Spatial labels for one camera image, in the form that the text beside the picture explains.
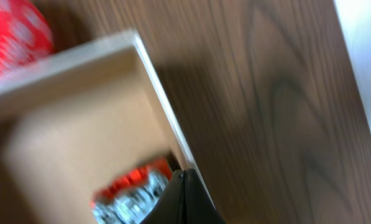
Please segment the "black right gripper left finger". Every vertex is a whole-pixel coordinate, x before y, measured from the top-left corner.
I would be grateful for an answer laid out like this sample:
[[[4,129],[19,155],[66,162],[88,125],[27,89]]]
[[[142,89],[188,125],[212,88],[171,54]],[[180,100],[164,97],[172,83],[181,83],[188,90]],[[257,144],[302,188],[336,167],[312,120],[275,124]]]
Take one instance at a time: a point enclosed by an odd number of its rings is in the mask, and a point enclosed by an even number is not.
[[[176,170],[156,206],[141,224],[182,224],[185,204],[183,171]]]

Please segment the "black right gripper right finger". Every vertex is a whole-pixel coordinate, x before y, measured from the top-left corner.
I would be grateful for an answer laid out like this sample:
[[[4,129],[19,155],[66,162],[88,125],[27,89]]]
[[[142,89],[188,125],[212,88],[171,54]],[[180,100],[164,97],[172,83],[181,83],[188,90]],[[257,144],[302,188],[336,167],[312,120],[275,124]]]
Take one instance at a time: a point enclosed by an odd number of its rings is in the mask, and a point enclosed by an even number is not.
[[[225,224],[213,206],[197,172],[184,171],[185,175],[185,223],[187,224]]]

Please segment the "red toy fire truck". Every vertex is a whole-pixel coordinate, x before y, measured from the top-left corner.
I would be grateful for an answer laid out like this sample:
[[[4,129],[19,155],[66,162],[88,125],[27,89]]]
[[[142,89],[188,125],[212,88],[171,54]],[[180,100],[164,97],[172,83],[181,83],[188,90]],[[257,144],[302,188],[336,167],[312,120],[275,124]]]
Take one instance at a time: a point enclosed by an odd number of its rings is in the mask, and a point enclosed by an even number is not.
[[[115,178],[92,197],[96,221],[141,223],[157,204],[172,173],[167,159],[160,157]]]

